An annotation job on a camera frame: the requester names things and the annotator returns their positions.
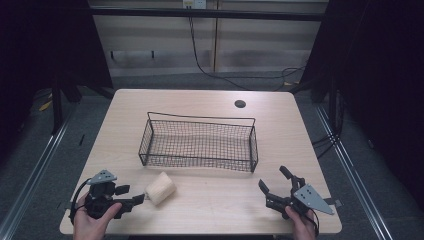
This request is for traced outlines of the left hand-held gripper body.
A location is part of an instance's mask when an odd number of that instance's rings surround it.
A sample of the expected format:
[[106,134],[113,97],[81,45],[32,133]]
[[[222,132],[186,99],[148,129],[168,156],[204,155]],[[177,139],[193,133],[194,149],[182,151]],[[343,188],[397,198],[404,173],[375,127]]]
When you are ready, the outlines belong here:
[[90,186],[90,189],[85,198],[85,208],[90,217],[94,219],[101,218],[115,203],[121,203],[122,207],[114,219],[120,219],[124,213],[132,211],[134,207],[132,199],[113,198],[116,195],[116,179],[117,177],[108,170],[101,170],[88,180],[87,184]]

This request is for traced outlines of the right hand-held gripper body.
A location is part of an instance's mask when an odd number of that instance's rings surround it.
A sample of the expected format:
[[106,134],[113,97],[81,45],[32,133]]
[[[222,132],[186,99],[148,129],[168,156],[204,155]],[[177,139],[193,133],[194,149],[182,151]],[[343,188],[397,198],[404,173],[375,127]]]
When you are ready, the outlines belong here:
[[284,219],[289,218],[285,211],[287,206],[301,216],[305,216],[309,210],[317,210],[328,215],[334,214],[334,210],[310,184],[305,182],[304,178],[290,176],[288,180],[292,183],[289,197],[272,194],[269,188],[265,187],[265,205],[268,208],[279,212]]

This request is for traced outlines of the beige cylindrical block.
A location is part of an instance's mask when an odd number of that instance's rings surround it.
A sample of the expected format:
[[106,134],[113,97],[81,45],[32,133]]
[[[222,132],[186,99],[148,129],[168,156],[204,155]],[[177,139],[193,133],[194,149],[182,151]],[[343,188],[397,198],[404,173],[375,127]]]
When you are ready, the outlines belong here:
[[145,194],[154,205],[159,205],[177,189],[173,180],[161,172],[155,180],[145,188]]

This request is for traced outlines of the black wire mesh basket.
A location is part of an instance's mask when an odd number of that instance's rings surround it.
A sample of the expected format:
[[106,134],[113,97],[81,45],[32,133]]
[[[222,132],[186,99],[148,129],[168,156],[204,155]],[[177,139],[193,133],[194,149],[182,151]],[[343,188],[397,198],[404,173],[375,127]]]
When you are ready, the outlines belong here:
[[250,117],[149,112],[138,155],[145,166],[253,172],[259,162],[255,123]]

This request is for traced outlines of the person's right hand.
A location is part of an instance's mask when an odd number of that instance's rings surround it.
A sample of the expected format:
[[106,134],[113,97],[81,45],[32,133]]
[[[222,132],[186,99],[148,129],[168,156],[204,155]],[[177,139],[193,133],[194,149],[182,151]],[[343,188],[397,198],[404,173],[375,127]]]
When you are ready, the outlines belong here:
[[292,220],[292,232],[294,240],[316,240],[315,228],[312,220],[314,213],[309,210],[305,217],[301,217],[290,206],[285,207],[285,211]]

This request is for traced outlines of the person's left hand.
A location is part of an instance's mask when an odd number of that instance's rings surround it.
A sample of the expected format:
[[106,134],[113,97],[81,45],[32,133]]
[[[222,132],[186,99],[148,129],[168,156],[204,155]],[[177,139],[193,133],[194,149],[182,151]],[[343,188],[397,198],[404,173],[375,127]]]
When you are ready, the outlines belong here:
[[99,218],[91,218],[84,207],[86,194],[77,202],[79,209],[75,213],[73,225],[73,240],[102,240],[109,222],[122,207],[121,203],[113,204],[105,214]]

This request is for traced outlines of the black metal stand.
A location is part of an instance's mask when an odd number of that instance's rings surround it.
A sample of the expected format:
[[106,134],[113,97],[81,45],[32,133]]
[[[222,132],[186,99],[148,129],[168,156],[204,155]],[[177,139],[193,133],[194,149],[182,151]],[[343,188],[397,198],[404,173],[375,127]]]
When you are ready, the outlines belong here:
[[52,104],[53,104],[53,129],[52,134],[55,135],[61,128],[63,120],[62,96],[71,103],[77,103],[81,100],[82,95],[78,90],[77,84],[73,80],[60,79],[55,77],[52,81]]

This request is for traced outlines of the black curtain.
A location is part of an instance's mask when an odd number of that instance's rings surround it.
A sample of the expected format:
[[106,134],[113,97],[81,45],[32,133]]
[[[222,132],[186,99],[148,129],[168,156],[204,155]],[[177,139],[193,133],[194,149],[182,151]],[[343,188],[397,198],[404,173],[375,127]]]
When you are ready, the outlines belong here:
[[329,0],[299,91],[336,86],[424,212],[424,0]]
[[35,93],[113,86],[88,0],[0,0],[0,164],[7,161]]

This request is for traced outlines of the metal floor rail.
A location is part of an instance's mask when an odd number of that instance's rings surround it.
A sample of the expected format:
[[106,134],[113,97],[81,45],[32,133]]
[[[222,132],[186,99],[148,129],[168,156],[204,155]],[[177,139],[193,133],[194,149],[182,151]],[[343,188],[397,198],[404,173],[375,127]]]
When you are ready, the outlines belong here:
[[335,132],[330,127],[330,119],[325,109],[322,106],[317,106],[316,112],[327,136],[330,138],[332,147],[334,148],[335,153],[351,182],[355,194],[358,197],[359,202],[364,209],[365,215],[367,216],[367,219],[369,220],[377,238],[379,240],[394,240],[385,220],[376,207],[358,171],[356,170],[355,165],[353,164],[343,142],[339,137],[336,136]]
[[50,165],[50,162],[67,131],[69,122],[75,111],[76,105],[72,105],[59,128],[49,138],[49,141],[39,157],[37,164],[31,174],[26,178],[23,189],[19,192],[15,203],[12,205],[11,209],[6,214],[4,221],[0,225],[0,240],[12,240],[23,215],[33,198],[36,188],[40,184],[43,175]]

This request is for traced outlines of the black horizontal frame bar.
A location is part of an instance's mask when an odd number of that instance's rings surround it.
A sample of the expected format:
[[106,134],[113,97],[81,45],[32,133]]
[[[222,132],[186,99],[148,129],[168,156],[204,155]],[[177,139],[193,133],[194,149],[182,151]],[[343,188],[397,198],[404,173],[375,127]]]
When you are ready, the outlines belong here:
[[257,12],[233,10],[204,9],[150,9],[150,8],[106,8],[93,7],[89,9],[92,15],[111,16],[149,16],[149,17],[191,17],[191,18],[222,18],[222,19],[258,19],[258,20],[288,20],[321,22],[327,18],[325,14]]

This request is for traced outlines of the white wall outlet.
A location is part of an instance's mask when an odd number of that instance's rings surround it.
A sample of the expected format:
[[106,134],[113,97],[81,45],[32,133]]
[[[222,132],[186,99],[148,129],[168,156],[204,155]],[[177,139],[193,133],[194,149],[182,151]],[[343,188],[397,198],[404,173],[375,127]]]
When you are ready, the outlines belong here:
[[184,9],[206,9],[207,8],[206,0],[183,0],[182,4]]

